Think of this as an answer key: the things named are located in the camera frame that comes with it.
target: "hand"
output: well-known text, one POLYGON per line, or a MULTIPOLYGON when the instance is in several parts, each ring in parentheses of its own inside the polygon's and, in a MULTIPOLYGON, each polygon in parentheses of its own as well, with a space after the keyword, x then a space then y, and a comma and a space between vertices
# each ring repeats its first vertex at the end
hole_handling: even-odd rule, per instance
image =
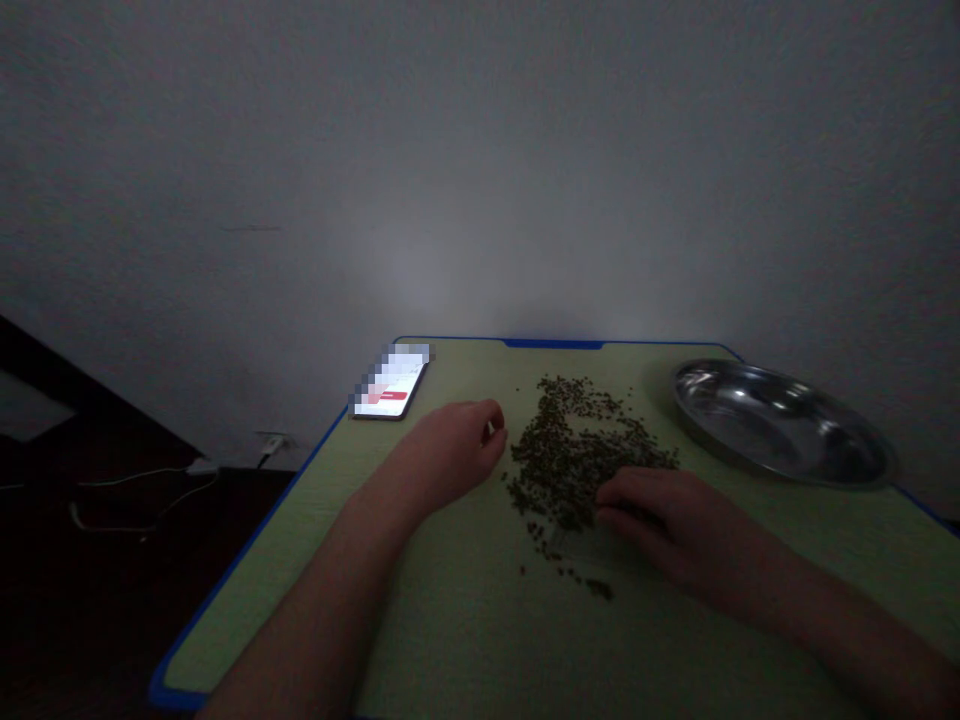
POLYGON ((368 485, 419 522, 486 480, 506 446, 503 410, 495 400, 452 403, 421 418, 368 485))
POLYGON ((597 519, 681 589, 765 630, 784 632, 796 590, 823 574, 692 473, 621 468, 597 504, 597 519))

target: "blue table edge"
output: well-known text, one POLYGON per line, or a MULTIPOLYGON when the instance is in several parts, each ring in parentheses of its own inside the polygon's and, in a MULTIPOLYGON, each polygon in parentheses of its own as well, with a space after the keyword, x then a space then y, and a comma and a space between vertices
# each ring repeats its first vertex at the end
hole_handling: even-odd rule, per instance
MULTIPOLYGON (((504 345, 510 348, 540 348, 540 349, 550 349, 550 350, 600 350, 604 345, 712 345, 714 347, 719 347, 726 350, 728 353, 733 355, 740 362, 745 362, 742 357, 726 345, 721 343, 706 343, 706 342, 691 342, 691 341, 680 341, 680 342, 670 342, 670 341, 644 341, 644 340, 535 340, 535 339, 525 339, 525 338, 499 338, 499 337, 461 337, 456 335, 400 335, 394 339, 394 343, 402 340, 404 338, 417 338, 423 340, 499 340, 504 345)), ((310 456, 306 459, 303 465, 300 466, 300 470, 297 471, 297 474, 294 475, 293 479, 290 481, 290 484, 284 489, 283 493, 277 499, 277 502, 274 503, 273 507, 270 508, 270 512, 267 513, 266 517, 263 518, 261 523, 257 526, 257 529, 253 531, 253 534, 250 536, 250 539, 247 540, 246 544, 243 546, 243 549, 237 553, 237 556, 233 559, 233 562, 230 563, 230 567, 227 568, 223 576, 214 586, 213 590, 207 595, 203 603, 193 614, 193 617, 190 619, 190 622, 187 623, 186 627, 180 632, 177 636, 177 639, 174 641, 173 645, 167 651, 167 654, 163 656, 163 659, 160 661, 160 664, 157 665, 157 669, 153 671, 153 676, 150 678, 150 688, 148 691, 148 698, 152 705, 157 707, 164 708, 167 710, 186 710, 196 712, 203 707, 204 702, 206 702, 208 693, 199 693, 199 692, 190 692, 187 690, 174 690, 168 688, 163 684, 164 677, 167 674, 167 668, 170 666, 170 661, 173 659, 173 656, 177 654, 177 651, 180 650, 180 646, 183 644, 183 641, 187 639, 187 636, 190 635, 190 632, 193 630, 194 626, 200 621, 200 618, 203 617, 203 614, 206 612, 207 608, 210 607, 210 604, 213 602, 214 598, 220 592, 221 588, 226 584, 227 580, 230 579, 230 576, 233 574, 233 571, 236 569, 237 565, 240 564, 240 561, 243 560, 244 556, 247 554, 247 551, 256 542, 257 537, 267 526, 267 523, 273 518, 274 513, 283 504, 283 501, 287 499, 287 495, 290 494, 290 491, 293 489, 294 485, 297 484, 297 481, 300 479, 300 476, 303 475, 303 471, 306 470, 310 463, 313 462, 313 458, 316 457, 317 453, 320 452, 320 448, 323 447, 323 444, 327 441, 327 438, 330 437, 330 434, 336 429, 337 425, 340 424, 340 421, 343 420, 343 416, 346 414, 347 408, 344 406, 343 410, 340 411, 340 414, 337 415, 337 419, 333 421, 333 424, 327 429, 327 432, 324 433, 323 437, 320 438, 320 442, 317 443, 317 446, 313 449, 313 452, 310 453, 310 456)), ((916 507, 918 507, 925 514, 929 515, 933 520, 935 520, 941 527, 945 528, 949 533, 954 535, 957 538, 960 538, 960 530, 953 527, 944 521, 939 515, 937 515, 931 508, 927 507, 920 500, 911 495, 908 491, 904 490, 899 485, 894 485, 894 487, 900 491, 900 494, 912 502, 916 507)))

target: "table surface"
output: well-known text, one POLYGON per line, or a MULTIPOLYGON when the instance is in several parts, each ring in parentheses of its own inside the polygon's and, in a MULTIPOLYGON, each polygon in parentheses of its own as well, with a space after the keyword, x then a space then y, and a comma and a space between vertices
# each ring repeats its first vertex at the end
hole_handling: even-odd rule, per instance
MULTIPOLYGON (((677 423, 670 371, 710 344, 543 343, 406 338, 436 360, 407 418, 343 414, 158 667, 151 700, 196 709, 270 615, 347 497, 419 417, 496 398, 511 440, 536 414, 544 374, 631 395, 663 447, 798 552, 861 588, 960 661, 960 542, 894 488, 844 492, 751 476, 677 423)), ((602 531, 552 542, 612 602, 534 553, 499 478, 437 513, 400 563, 358 693, 365 717, 595 715, 859 717, 809 657, 690 600, 602 531), (523 566, 521 575, 519 567, 523 566)))

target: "white cable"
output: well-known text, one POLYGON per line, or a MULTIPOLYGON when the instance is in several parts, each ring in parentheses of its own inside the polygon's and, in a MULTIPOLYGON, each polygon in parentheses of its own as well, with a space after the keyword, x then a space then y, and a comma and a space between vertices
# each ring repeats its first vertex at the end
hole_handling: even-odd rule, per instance
POLYGON ((157 515, 157 520, 159 520, 160 518, 162 518, 164 515, 166 515, 166 514, 167 514, 168 512, 170 512, 171 510, 173 510, 173 508, 174 508, 176 505, 178 505, 178 504, 179 504, 180 502, 182 502, 183 500, 186 500, 188 497, 190 497, 191 495, 193 495, 195 492, 200 492, 201 490, 206 490, 208 487, 210 487, 211 485, 213 485, 213 484, 217 481, 217 478, 218 478, 218 477, 220 477, 220 470, 219 470, 219 469, 217 470, 217 472, 215 472, 215 473, 213 474, 213 480, 211 480, 210 482, 208 482, 206 485, 201 485, 201 486, 198 487, 198 488, 194 488, 193 490, 189 490, 189 491, 185 492, 183 495, 181 495, 180 497, 178 497, 178 498, 177 498, 176 500, 174 500, 172 503, 170 503, 169 505, 167 505, 163 510, 160 511, 160 514, 157 515))
POLYGON ((133 480, 138 477, 145 477, 147 475, 156 475, 157 473, 162 472, 183 472, 187 468, 160 468, 159 470, 147 470, 145 473, 137 473, 136 475, 129 475, 125 478, 120 478, 119 480, 98 480, 92 483, 77 483, 79 487, 106 487, 107 485, 119 485, 122 482, 127 480, 133 480))
MULTIPOLYGON (((188 490, 188 491, 185 492, 183 495, 181 495, 181 496, 178 497, 176 500, 174 500, 172 503, 170 503, 169 505, 167 505, 163 510, 161 510, 161 511, 157 514, 157 520, 159 520, 160 518, 162 518, 164 515, 166 515, 166 514, 167 514, 168 512, 170 512, 171 510, 173 510, 173 508, 174 508, 176 505, 178 505, 178 504, 181 503, 182 501, 186 500, 188 497, 190 497, 190 496, 193 495, 194 493, 200 492, 201 490, 206 490, 208 487, 210 487, 211 485, 213 485, 213 484, 217 481, 217 478, 219 478, 219 477, 220 477, 220 470, 218 469, 217 472, 214 473, 213 479, 212 479, 210 482, 208 482, 208 483, 206 483, 206 484, 204 484, 204 485, 201 485, 200 487, 196 487, 196 488, 194 488, 193 490, 188 490)), ((156 532, 156 530, 157 530, 157 525, 156 525, 156 524, 150 525, 149 527, 142 527, 142 528, 114 528, 114 527, 110 527, 110 528, 95 528, 95 527, 90 527, 89 525, 84 525, 82 522, 80 522, 80 512, 79 512, 79 510, 77 509, 77 504, 76 504, 75 502, 71 502, 71 503, 70 503, 70 518, 73 520, 73 524, 76 525, 76 526, 77 526, 78 528, 80 528, 81 530, 83 530, 84 532, 138 532, 138 533, 148 533, 148 532, 156 532)))

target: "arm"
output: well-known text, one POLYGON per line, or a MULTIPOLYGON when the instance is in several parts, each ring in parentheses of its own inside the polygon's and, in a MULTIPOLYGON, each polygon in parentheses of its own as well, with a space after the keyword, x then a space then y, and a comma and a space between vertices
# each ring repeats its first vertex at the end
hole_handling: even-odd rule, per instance
POLYGON ((198 717, 346 717, 404 546, 431 513, 490 475, 506 435, 492 400, 447 405, 417 423, 347 501, 198 717))
POLYGON ((682 589, 810 652, 884 717, 960 717, 960 673, 946 658, 696 476, 623 468, 597 504, 598 520, 682 589))

